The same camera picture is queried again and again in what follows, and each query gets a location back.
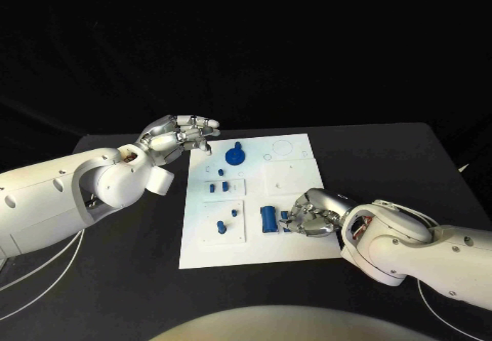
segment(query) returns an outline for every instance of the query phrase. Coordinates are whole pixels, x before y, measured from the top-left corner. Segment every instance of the blue object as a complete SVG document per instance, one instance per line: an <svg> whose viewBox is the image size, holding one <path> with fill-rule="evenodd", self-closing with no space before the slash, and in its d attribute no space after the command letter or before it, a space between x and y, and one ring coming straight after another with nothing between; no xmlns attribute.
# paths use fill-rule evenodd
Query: blue object
<svg viewBox="0 0 492 341"><path fill-rule="evenodd" d="M229 161L230 165L240 165L244 162L247 155L242 149L242 143L236 142L234 148L229 150L226 153L226 161Z"/></svg>
<svg viewBox="0 0 492 341"><path fill-rule="evenodd" d="M275 219L275 207L265 206L260 208L262 220L265 223L263 231L265 233L279 232L278 220Z"/></svg>
<svg viewBox="0 0 492 341"><path fill-rule="evenodd" d="M219 233L224 234L227 230L229 228L226 227L224 222L220 220L219 221Z"/></svg>
<svg viewBox="0 0 492 341"><path fill-rule="evenodd" d="M288 211L282 211L281 212L281 217L282 217L282 219L289 219L289 212ZM285 232L289 233L289 232L292 232L292 230L285 228Z"/></svg>

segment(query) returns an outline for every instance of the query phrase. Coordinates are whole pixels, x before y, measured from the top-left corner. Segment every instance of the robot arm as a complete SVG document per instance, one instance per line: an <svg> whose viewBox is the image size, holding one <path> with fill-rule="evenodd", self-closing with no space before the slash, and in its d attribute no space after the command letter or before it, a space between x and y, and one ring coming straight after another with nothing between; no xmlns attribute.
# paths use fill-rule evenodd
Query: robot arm
<svg viewBox="0 0 492 341"><path fill-rule="evenodd" d="M492 233L448 225L429 228L402 209L429 225L435 222L383 200L357 205L312 189L279 223L309 237L341 230L343 257L373 279L397 286L410 275L449 298L492 310Z"/></svg>
<svg viewBox="0 0 492 341"><path fill-rule="evenodd" d="M131 206L145 190L165 195L174 174L159 166L185 150L211 154L219 122L167 116L135 144L100 148L0 174L0 259L35 251Z"/></svg>

